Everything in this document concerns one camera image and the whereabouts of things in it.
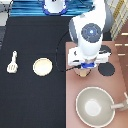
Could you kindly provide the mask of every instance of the beige plate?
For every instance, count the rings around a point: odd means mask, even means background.
[[[76,111],[80,119],[94,128],[107,126],[115,116],[112,97],[103,89],[88,87],[83,89],[76,99]]]
[[[47,58],[40,58],[33,64],[33,71],[39,76],[45,76],[52,70],[52,62]]]

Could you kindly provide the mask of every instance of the pink tabletop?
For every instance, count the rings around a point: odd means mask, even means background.
[[[109,77],[102,76],[96,67],[88,76],[81,78],[76,75],[74,70],[66,72],[66,128],[90,128],[80,120],[75,110],[75,101],[78,93],[88,86],[96,86],[106,90],[115,103],[120,103],[125,99],[124,92],[126,92],[126,87],[115,42],[103,41],[102,44],[107,45],[112,50],[109,62],[114,65],[115,73]],[[74,43],[66,43],[66,68],[70,68],[67,65],[67,55],[69,48],[72,47],[75,47]],[[128,128],[128,110],[122,112],[116,110],[113,121],[105,128]]]

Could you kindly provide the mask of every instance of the black table surface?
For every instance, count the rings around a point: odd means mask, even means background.
[[[0,128],[66,128],[66,73],[55,65],[58,41],[68,31],[71,17],[10,17],[0,51]],[[65,69],[65,42],[58,63]],[[18,71],[7,72],[12,52],[17,51]],[[44,77],[33,72],[39,58],[53,63]]]

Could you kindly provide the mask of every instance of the blue object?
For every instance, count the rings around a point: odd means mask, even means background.
[[[66,0],[67,11],[61,16],[76,16],[88,12],[92,7],[92,0]],[[42,10],[44,1],[42,0],[13,0],[10,16],[47,16]]]
[[[82,67],[82,68],[93,68],[94,65],[95,65],[94,63],[90,63],[90,64],[81,63],[81,67]]]

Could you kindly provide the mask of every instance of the white plastic casing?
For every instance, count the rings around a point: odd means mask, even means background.
[[[89,23],[97,24],[101,31],[104,28],[105,25],[105,19],[106,19],[106,11],[105,11],[105,3],[104,0],[94,0],[93,4],[95,5],[95,9],[83,13],[82,15],[73,17],[73,22],[78,38],[78,50],[81,56],[84,59],[93,59],[95,58],[100,50],[101,44],[102,44],[102,38],[103,34],[101,34],[101,37],[98,42],[96,43],[90,43],[86,41],[81,34],[82,28]]]

